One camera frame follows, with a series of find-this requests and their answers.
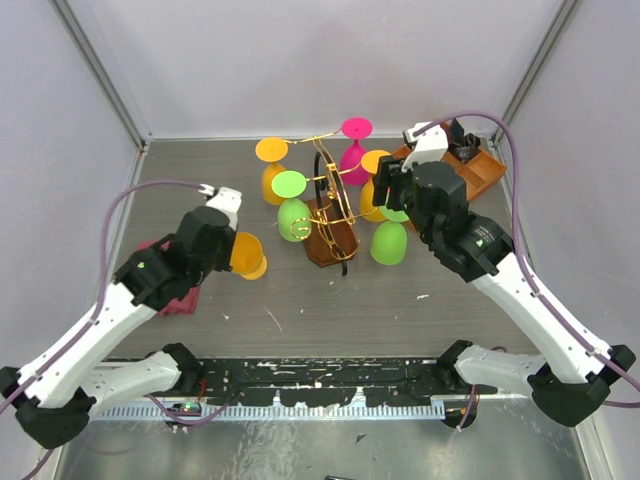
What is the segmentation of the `orange wine glass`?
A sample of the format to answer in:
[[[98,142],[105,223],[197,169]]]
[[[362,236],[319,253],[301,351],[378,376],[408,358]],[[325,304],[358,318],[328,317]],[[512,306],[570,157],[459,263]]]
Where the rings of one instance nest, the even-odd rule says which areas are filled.
[[[231,271],[245,280],[259,280],[268,269],[260,240],[247,232],[236,234],[231,256]]]
[[[368,175],[368,180],[362,186],[359,197],[359,215],[365,220],[380,223],[386,220],[378,207],[373,204],[374,183],[373,178],[379,166],[382,157],[390,156],[385,150],[371,150],[361,157],[360,166]]]
[[[286,157],[288,150],[288,143],[279,137],[263,138],[255,147],[257,158],[265,163],[261,176],[261,190],[264,201],[270,205],[279,206],[285,201],[272,189],[272,181],[278,174],[286,170],[280,161]]]

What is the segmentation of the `green wine glass front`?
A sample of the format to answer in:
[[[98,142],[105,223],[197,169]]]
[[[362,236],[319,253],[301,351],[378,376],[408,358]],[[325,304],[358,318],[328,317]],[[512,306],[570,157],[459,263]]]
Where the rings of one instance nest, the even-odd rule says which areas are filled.
[[[381,265],[398,265],[404,260],[408,248],[408,233],[404,223],[409,217],[404,211],[392,210],[386,206],[380,206],[378,210],[384,217],[384,222],[374,232],[370,255]]]

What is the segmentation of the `green wine glass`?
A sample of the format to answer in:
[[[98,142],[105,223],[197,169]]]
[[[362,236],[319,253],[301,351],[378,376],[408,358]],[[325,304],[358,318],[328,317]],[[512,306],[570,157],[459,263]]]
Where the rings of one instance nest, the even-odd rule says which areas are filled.
[[[398,265],[404,260],[408,248],[408,233],[404,223],[409,217],[404,211],[392,210],[386,206],[380,206],[378,210],[384,217],[384,222],[374,232],[370,255],[381,265]]]
[[[299,199],[306,187],[306,177],[295,170],[283,171],[271,182],[273,192],[284,199],[278,210],[277,222],[280,235],[289,242],[301,242],[311,234],[310,210]]]

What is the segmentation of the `pink wine glass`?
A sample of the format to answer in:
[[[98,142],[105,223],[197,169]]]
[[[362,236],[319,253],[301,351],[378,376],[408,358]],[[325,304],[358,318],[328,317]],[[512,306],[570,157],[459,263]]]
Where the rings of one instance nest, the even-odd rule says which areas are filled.
[[[341,133],[351,140],[351,144],[344,150],[339,164],[343,182],[347,185],[362,186],[369,178],[369,174],[360,165],[363,155],[367,152],[361,145],[361,141],[367,138],[372,131],[372,123],[364,117],[348,118],[341,126]]]

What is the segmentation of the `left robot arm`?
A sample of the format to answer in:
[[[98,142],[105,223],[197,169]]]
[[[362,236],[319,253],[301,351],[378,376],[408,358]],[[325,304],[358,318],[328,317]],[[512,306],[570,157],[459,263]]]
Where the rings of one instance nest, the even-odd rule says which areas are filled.
[[[176,233],[134,252],[106,287],[96,317],[85,315],[31,363],[1,370],[1,394],[23,431],[45,449],[78,436],[89,420],[130,398],[173,391],[188,396],[203,369],[181,343],[109,373],[96,366],[124,338],[213,271],[230,270],[238,212],[200,206]]]

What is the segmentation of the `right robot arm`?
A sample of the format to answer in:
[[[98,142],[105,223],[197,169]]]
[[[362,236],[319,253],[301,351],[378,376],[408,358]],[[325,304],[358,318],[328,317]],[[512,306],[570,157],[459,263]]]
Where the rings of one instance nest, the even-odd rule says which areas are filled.
[[[494,220],[470,210],[466,183],[441,162],[406,166],[380,159],[373,204],[405,213],[439,262],[494,301],[536,346],[535,355],[509,354],[458,340],[438,359],[444,390],[459,394],[485,385],[529,397],[550,419],[574,427],[597,411],[612,385],[635,363],[625,345],[596,339],[582,346],[569,329],[583,325],[552,295],[531,287],[511,236]]]

